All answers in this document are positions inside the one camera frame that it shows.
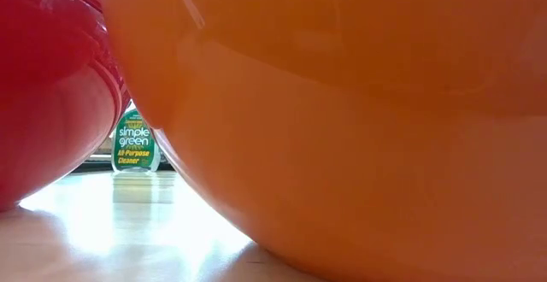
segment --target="plastic bowl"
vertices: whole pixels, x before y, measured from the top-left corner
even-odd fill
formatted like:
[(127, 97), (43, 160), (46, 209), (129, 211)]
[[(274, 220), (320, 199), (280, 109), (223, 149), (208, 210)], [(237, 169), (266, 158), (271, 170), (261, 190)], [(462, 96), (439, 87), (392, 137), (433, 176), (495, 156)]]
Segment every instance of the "plastic bowl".
[(129, 96), (98, 0), (0, 0), (0, 209), (59, 179), (111, 132)]
[(337, 281), (547, 280), (547, 0), (102, 0), (172, 164)]

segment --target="floor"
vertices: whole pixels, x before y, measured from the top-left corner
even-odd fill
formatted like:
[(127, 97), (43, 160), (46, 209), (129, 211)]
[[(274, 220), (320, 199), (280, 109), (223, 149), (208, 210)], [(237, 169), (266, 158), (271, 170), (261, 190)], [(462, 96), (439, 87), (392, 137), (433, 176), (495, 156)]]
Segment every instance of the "floor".
[(69, 175), (0, 215), (0, 249), (2, 282), (319, 282), (170, 172)]

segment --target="bottle label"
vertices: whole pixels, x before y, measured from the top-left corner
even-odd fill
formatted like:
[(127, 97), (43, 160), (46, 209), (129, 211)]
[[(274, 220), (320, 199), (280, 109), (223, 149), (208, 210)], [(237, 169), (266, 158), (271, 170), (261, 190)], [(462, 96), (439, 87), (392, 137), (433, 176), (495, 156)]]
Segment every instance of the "bottle label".
[(124, 114), (116, 127), (112, 164), (115, 169), (151, 168), (155, 141), (136, 109)]

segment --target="wooden floor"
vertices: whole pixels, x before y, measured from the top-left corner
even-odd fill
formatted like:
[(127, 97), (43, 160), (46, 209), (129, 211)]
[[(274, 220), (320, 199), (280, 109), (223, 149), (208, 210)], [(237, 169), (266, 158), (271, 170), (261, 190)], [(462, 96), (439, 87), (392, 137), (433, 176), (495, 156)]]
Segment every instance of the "wooden floor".
[(175, 173), (61, 179), (0, 215), (0, 281), (318, 282), (232, 227)]

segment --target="red bowl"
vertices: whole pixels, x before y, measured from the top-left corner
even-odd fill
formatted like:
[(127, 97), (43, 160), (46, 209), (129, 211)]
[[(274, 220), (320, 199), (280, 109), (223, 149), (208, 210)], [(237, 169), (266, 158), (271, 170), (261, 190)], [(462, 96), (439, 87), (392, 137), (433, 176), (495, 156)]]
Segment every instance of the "red bowl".
[(59, 179), (129, 102), (98, 0), (0, 0), (0, 209)]

